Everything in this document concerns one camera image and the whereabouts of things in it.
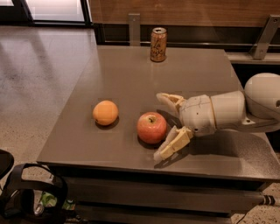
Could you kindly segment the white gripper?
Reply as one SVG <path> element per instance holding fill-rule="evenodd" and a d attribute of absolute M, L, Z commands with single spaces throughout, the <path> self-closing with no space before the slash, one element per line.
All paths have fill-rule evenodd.
<path fill-rule="evenodd" d="M 183 149 L 191 142 L 193 135 L 203 137 L 216 131 L 213 105 L 209 96 L 203 94 L 186 100 L 177 94 L 157 93 L 156 97 L 176 115 L 179 113 L 179 119 L 185 126 L 180 129 L 176 126 L 171 128 L 165 141 L 153 155 L 156 162 L 164 161 Z"/>

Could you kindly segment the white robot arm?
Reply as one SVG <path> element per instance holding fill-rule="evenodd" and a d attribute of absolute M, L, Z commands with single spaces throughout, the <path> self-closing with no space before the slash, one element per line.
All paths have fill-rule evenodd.
<path fill-rule="evenodd" d="M 159 93 L 157 99 L 167 105 L 180 120 L 154 153 L 161 162 L 187 146 L 193 137 L 212 135 L 217 130 L 271 132 L 280 125 L 280 75 L 258 73 L 242 91 L 186 99 L 180 95 Z"/>

